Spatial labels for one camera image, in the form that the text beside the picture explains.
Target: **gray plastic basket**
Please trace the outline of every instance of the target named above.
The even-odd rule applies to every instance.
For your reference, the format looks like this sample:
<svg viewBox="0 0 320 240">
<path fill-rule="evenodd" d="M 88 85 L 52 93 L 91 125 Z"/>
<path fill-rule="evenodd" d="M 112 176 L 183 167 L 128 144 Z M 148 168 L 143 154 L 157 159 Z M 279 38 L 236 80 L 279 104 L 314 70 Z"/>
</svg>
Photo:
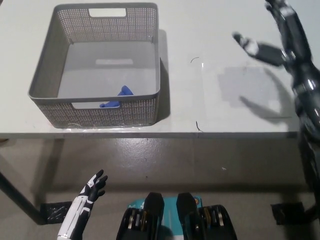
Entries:
<svg viewBox="0 0 320 240">
<path fill-rule="evenodd" d="M 148 126 L 160 92 L 154 3 L 58 5 L 29 96 L 56 128 Z M 134 95 L 118 96 L 122 86 Z M 118 101 L 118 107 L 99 108 Z"/>
</svg>

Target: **white table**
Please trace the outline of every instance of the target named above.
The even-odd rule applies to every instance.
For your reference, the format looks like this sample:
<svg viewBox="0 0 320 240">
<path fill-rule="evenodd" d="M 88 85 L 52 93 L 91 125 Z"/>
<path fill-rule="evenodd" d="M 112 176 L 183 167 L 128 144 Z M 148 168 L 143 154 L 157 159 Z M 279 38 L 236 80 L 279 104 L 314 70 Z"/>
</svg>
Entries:
<svg viewBox="0 0 320 240">
<path fill-rule="evenodd" d="M 155 0 L 160 55 L 169 78 L 169 116 L 148 127 L 54 128 L 27 92 L 54 7 L 89 1 L 7 0 L 0 7 L 0 138 L 265 137 L 298 130 L 290 76 L 284 69 L 250 59 L 231 36 L 239 31 L 281 45 L 263 0 Z M 320 1 L 291 4 L 320 66 Z M 277 80 L 272 81 L 265 68 Z"/>
</svg>

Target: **blue glove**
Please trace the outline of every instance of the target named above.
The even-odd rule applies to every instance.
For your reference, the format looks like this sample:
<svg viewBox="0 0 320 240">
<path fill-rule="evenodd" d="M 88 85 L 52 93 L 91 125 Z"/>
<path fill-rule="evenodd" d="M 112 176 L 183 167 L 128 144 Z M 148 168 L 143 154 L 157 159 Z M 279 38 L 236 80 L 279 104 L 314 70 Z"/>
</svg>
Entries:
<svg viewBox="0 0 320 240">
<path fill-rule="evenodd" d="M 124 85 L 121 88 L 121 92 L 119 92 L 118 96 L 129 96 L 129 95 L 133 95 L 133 92 L 126 85 Z M 119 106 L 120 106 L 119 101 L 110 101 L 107 103 L 100 104 L 100 108 L 116 108 Z"/>
</svg>

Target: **concrete floor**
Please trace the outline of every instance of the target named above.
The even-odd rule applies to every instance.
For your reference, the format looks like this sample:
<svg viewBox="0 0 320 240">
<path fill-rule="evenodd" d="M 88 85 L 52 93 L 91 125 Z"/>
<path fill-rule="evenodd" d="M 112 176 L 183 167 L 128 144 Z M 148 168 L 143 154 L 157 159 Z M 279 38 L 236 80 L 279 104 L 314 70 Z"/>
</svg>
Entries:
<svg viewBox="0 0 320 240">
<path fill-rule="evenodd" d="M 239 240 L 320 239 L 319 224 L 277 226 L 270 204 L 313 204 L 294 139 L 10 140 L 0 145 L 0 171 L 34 204 L 72 201 L 104 169 L 106 194 L 94 206 L 84 240 L 115 239 L 127 204 L 150 191 L 190 191 L 204 205 L 222 204 Z M 0 192 L 6 240 L 54 240 L 60 228 L 35 225 Z"/>
</svg>

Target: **table leg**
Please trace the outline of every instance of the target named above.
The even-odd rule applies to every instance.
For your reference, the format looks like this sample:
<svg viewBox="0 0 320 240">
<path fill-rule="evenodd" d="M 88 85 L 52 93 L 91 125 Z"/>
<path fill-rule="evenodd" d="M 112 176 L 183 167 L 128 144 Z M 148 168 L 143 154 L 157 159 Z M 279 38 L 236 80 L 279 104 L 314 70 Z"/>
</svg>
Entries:
<svg viewBox="0 0 320 240">
<path fill-rule="evenodd" d="M 24 211 L 36 224 L 44 225 L 47 220 L 32 203 L 22 195 L 11 182 L 0 172 L 0 190 L 2 190 L 22 211 Z"/>
</svg>

